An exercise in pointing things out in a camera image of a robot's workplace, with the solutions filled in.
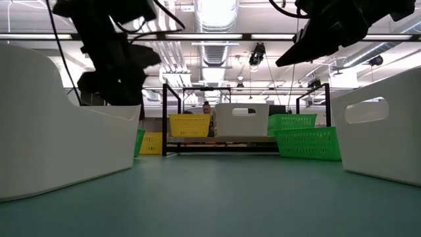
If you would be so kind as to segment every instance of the ceiling beam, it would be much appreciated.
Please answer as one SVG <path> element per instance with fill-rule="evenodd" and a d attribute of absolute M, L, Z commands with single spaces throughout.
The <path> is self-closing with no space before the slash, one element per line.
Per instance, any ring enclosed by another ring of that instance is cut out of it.
<path fill-rule="evenodd" d="M 130 34 L 132 40 L 139 34 Z M 143 36 L 134 41 L 276 41 L 292 42 L 294 34 L 208 34 L 208 33 L 182 33 L 158 34 Z M 59 34 L 63 41 L 80 41 L 78 34 Z M 421 34 L 368 34 L 361 42 L 420 42 Z M 53 34 L 36 33 L 0 33 L 0 40 L 10 41 L 55 41 Z"/>

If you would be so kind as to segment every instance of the black cable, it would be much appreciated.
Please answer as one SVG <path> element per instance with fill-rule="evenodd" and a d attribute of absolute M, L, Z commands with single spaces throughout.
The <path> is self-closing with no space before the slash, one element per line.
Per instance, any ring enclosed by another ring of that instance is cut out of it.
<path fill-rule="evenodd" d="M 181 32 L 183 30 L 186 29 L 186 26 L 184 26 L 183 22 L 177 18 L 177 16 L 174 16 L 174 14 L 172 14 L 167 8 L 165 8 L 160 2 L 159 0 L 153 0 L 154 3 L 156 5 L 158 5 L 158 7 L 164 11 L 164 13 L 166 13 L 172 20 L 174 20 L 175 22 L 177 22 L 177 24 L 179 24 L 181 26 L 181 29 L 177 29 L 177 30 L 161 30 L 161 31 L 156 31 L 156 32 L 147 32 L 147 33 L 142 33 L 138 36 L 136 36 L 135 38 L 133 38 L 130 43 L 134 43 L 137 39 L 142 38 L 143 36 L 150 36 L 150 35 L 158 35 L 158 34 L 168 34 L 168 33 L 176 33 L 176 32 Z"/>
<path fill-rule="evenodd" d="M 302 16 L 301 14 L 301 8 L 297 7 L 297 15 Z"/>
<path fill-rule="evenodd" d="M 49 2 L 49 0 L 46 0 L 45 3 L 47 4 L 48 14 L 50 16 L 50 21 L 51 21 L 51 26 L 53 27 L 55 40 L 57 42 L 57 46 L 59 47 L 59 51 L 60 51 L 61 59 L 63 60 L 64 68 L 66 69 L 68 77 L 70 78 L 70 81 L 72 82 L 73 90 L 74 90 L 74 93 L 76 94 L 76 97 L 78 98 L 79 106 L 82 106 L 82 100 L 80 100 L 78 90 L 76 89 L 76 86 L 73 82 L 72 75 L 70 75 L 70 71 L 67 67 L 66 58 L 64 57 L 63 48 L 61 47 L 61 43 L 60 43 L 60 39 L 59 39 L 59 34 L 57 33 L 57 28 L 55 27 L 53 11 L 51 10 L 50 2 Z"/>
<path fill-rule="evenodd" d="M 251 66 L 249 67 L 249 76 L 250 76 L 250 97 L 251 97 Z"/>
<path fill-rule="evenodd" d="M 289 89 L 288 109 L 289 109 L 289 103 L 291 103 L 292 88 L 294 86 L 294 75 L 295 75 L 295 64 L 293 65 L 293 68 L 292 68 L 292 80 L 291 80 L 291 88 Z"/>
<path fill-rule="evenodd" d="M 146 24 L 146 20 L 143 20 L 142 25 L 140 25 L 139 29 L 134 29 L 134 30 L 127 30 L 125 27 L 123 27 L 120 23 L 115 22 L 116 26 L 118 29 L 120 29 L 121 31 L 123 31 L 126 34 L 136 34 L 138 31 L 140 31 L 142 29 L 142 27 Z"/>
<path fill-rule="evenodd" d="M 275 85 L 275 79 L 274 79 L 274 77 L 272 75 L 272 70 L 270 70 L 270 63 L 269 63 L 268 55 L 267 54 L 264 54 L 264 56 L 266 56 L 266 62 L 268 63 L 270 78 L 272 79 L 272 83 L 274 84 L 274 89 L 275 89 L 276 97 L 278 97 L 279 105 L 281 105 L 281 99 L 279 98 L 278 91 L 276 90 L 277 87 Z"/>
<path fill-rule="evenodd" d="M 293 17 L 293 18 L 299 18 L 299 19 L 310 19 L 310 16 L 309 15 L 305 15 L 305 16 L 302 16 L 301 14 L 293 14 L 293 13 L 290 13 L 290 12 L 288 12 L 288 11 L 285 11 L 285 10 L 283 10 L 280 6 L 278 6 L 276 3 L 275 3 L 275 0 L 269 0 L 269 3 L 278 11 L 278 12 L 280 12 L 280 13 L 282 13 L 282 14 L 284 14 L 284 15 L 286 15 L 286 16 L 289 16 L 289 17 Z"/>

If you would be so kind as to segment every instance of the stacked green basket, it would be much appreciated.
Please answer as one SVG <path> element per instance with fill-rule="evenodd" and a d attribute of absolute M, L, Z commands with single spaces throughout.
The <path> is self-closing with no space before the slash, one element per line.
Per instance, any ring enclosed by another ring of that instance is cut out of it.
<path fill-rule="evenodd" d="M 137 130 L 136 145 L 134 148 L 134 157 L 138 157 L 140 153 L 140 148 L 142 147 L 143 137 L 145 136 L 145 130 Z"/>
<path fill-rule="evenodd" d="M 282 157 L 340 161 L 336 128 L 315 128 L 317 115 L 272 115 L 268 135 L 274 134 Z"/>

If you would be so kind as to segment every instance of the black frame post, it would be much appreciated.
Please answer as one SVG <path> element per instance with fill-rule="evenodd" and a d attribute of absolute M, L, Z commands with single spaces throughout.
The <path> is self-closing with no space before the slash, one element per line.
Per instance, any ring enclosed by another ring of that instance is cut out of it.
<path fill-rule="evenodd" d="M 325 105 L 326 105 L 326 126 L 331 127 L 332 126 L 332 116 L 331 116 L 331 111 L 330 111 L 330 85 L 329 83 L 325 83 L 322 84 L 320 86 L 317 86 L 311 90 L 309 90 L 307 93 L 305 93 L 304 95 L 298 97 L 295 100 L 295 112 L 299 115 L 300 113 L 300 99 L 303 98 L 304 96 L 310 95 L 311 93 L 315 92 L 316 90 L 319 90 L 320 88 L 324 88 L 324 93 L 325 93 Z"/>
<path fill-rule="evenodd" d="M 177 93 L 166 83 L 162 85 L 162 155 L 166 156 L 167 147 L 166 147 L 166 134 L 168 133 L 168 123 L 167 123 L 167 115 L 168 115 L 168 91 L 171 92 L 171 94 L 177 98 L 177 113 L 182 113 L 182 100 L 180 96 L 177 95 Z M 181 144 L 177 144 L 177 150 L 181 148 Z"/>
<path fill-rule="evenodd" d="M 184 93 L 186 92 L 186 90 L 183 88 L 183 111 L 184 111 L 184 100 L 185 100 L 185 95 L 184 95 Z"/>

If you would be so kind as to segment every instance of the ceiling light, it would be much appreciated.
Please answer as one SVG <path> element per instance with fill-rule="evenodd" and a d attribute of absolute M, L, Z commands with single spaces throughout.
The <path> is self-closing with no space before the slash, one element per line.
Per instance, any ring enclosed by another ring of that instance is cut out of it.
<path fill-rule="evenodd" d="M 251 39 L 253 40 L 292 40 L 293 34 L 252 34 Z"/>
<path fill-rule="evenodd" d="M 192 46 L 238 46 L 239 43 L 231 42 L 192 42 Z"/>
<path fill-rule="evenodd" d="M 243 37 L 242 34 L 166 34 L 165 37 L 170 40 L 180 39 L 225 39 L 225 40 L 239 40 Z"/>
<path fill-rule="evenodd" d="M 60 40 L 71 40 L 70 34 L 58 34 Z M 54 34 L 0 34 L 2 40 L 55 40 Z"/>
<path fill-rule="evenodd" d="M 137 34 L 132 34 L 132 35 L 129 35 L 127 38 L 130 40 L 132 40 L 132 39 L 134 39 L 136 36 L 138 36 Z M 157 38 L 157 36 L 156 35 L 147 35 L 147 36 L 142 36 L 141 37 L 143 40 L 155 40 L 156 38 Z"/>
<path fill-rule="evenodd" d="M 409 40 L 412 35 L 367 35 L 363 40 Z"/>

